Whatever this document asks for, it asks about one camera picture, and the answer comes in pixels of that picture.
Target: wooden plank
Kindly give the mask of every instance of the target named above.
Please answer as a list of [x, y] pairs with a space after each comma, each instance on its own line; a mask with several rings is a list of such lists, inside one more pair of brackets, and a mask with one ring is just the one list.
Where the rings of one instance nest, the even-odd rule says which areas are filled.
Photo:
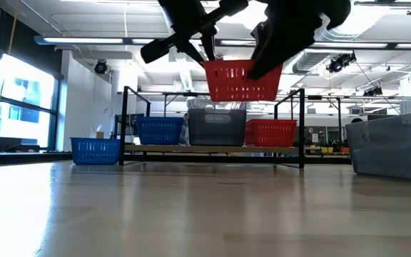
[[126, 145], [125, 151], [179, 152], [179, 153], [298, 153], [293, 147], [257, 146], [134, 146]]

